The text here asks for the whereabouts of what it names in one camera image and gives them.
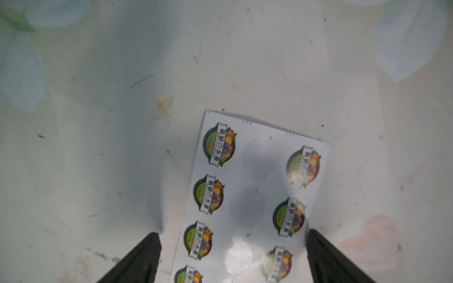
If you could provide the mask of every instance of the white paper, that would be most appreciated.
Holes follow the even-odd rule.
[[[192,283],[300,281],[292,268],[329,151],[323,141],[206,111],[170,283],[190,283],[189,267]]]

